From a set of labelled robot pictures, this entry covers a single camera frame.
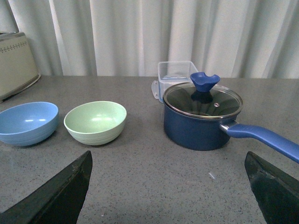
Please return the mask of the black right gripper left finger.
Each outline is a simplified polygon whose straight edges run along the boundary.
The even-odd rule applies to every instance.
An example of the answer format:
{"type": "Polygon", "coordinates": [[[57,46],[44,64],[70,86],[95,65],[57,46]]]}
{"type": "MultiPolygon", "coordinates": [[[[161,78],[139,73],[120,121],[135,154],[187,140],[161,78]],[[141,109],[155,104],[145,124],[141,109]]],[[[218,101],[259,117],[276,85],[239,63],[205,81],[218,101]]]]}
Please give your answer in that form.
{"type": "Polygon", "coordinates": [[[75,224],[89,188],[90,151],[0,215],[2,224],[75,224]]]}

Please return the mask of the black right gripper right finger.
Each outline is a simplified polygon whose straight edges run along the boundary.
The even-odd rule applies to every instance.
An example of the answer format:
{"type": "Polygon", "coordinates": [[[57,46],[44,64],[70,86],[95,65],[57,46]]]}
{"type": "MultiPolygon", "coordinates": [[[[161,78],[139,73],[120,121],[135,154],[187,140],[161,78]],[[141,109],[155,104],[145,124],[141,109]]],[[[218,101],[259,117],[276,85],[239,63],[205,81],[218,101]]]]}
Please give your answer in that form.
{"type": "Polygon", "coordinates": [[[266,223],[297,224],[299,181],[251,151],[244,166],[266,223]]]}

